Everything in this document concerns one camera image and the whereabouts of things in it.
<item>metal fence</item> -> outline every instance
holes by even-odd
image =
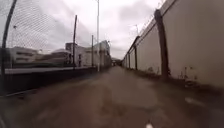
[[[91,55],[82,53],[91,51],[96,41],[75,16],[61,0],[0,0],[0,56],[6,73],[8,69],[92,66]]]

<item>white wall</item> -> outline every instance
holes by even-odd
[[[93,49],[94,49],[94,64],[98,65],[99,63],[99,55],[98,55],[98,49],[99,49],[99,46],[101,47],[101,66],[108,66],[110,65],[109,63],[109,58],[110,58],[110,55],[108,53],[110,53],[110,47],[108,45],[108,42],[107,41],[102,41],[100,44],[96,44],[93,46]]]
[[[81,67],[85,67],[88,64],[88,55],[86,53],[87,48],[76,46],[75,48],[75,63],[79,66],[79,55],[81,55]]]
[[[160,75],[161,56],[158,29],[154,26],[150,31],[151,26],[137,41],[138,70]]]
[[[130,51],[130,68],[135,69],[135,50],[134,48]]]
[[[14,47],[9,50],[11,57],[16,63],[31,63],[36,60],[37,57],[37,51],[28,49],[28,48],[22,48],[22,47]]]
[[[164,15],[172,77],[186,74],[188,80],[224,87],[223,5],[222,0],[178,0]]]

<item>pavement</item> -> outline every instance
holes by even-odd
[[[224,126],[223,95],[141,78],[120,67],[2,98],[0,107],[7,128]]]

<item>street light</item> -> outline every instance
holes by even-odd
[[[139,34],[138,33],[138,25],[136,24],[135,26],[136,26],[137,36],[138,36],[138,34]]]
[[[100,72],[100,42],[99,42],[99,26],[100,26],[100,0],[96,0],[97,2],[97,44],[98,44],[98,66],[97,66],[97,71]]]

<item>sky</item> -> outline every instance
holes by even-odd
[[[11,1],[0,0],[0,38]],[[91,35],[96,38],[97,0],[18,1],[8,47],[19,45],[46,52],[64,48],[66,42],[72,42],[75,15],[78,16],[77,43],[88,47],[91,46]],[[163,1],[100,0],[100,41],[110,41],[112,57],[124,57]]]
[[[63,1],[90,31],[96,33],[96,0]],[[137,34],[149,23],[154,10],[161,2],[161,0],[100,0],[100,40],[110,41],[113,57],[119,59],[124,57]]]

